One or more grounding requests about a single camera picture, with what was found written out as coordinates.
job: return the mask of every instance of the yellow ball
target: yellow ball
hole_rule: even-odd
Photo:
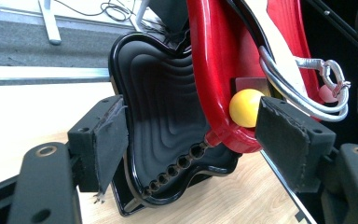
[[[247,89],[237,92],[229,102],[229,115],[232,120],[245,128],[254,128],[257,121],[258,105],[264,94]]]

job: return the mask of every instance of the red plastic object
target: red plastic object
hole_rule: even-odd
[[[222,0],[187,0],[193,66],[202,109],[211,125],[205,139],[240,153],[261,149],[255,130],[236,125],[228,113],[234,77],[263,77],[259,54],[244,22]],[[268,14],[294,55],[310,56],[297,0],[270,0]],[[318,100],[314,71],[302,73],[309,97]]]

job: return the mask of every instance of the wooden table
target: wooden table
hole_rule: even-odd
[[[0,87],[0,181],[19,172],[32,147],[65,143],[66,132],[113,94],[109,83]],[[232,175],[204,181],[175,203],[131,217],[118,213],[107,192],[104,204],[94,204],[93,193],[80,193],[84,223],[298,223],[297,207],[260,153],[243,155]]]

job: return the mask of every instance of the table surface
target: table surface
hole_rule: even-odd
[[[17,175],[26,151],[67,141],[66,132],[110,83],[0,87],[0,181]],[[191,187],[177,202],[122,217],[109,188],[104,204],[80,193],[84,223],[298,223],[297,207],[260,153],[245,154],[235,172]]]

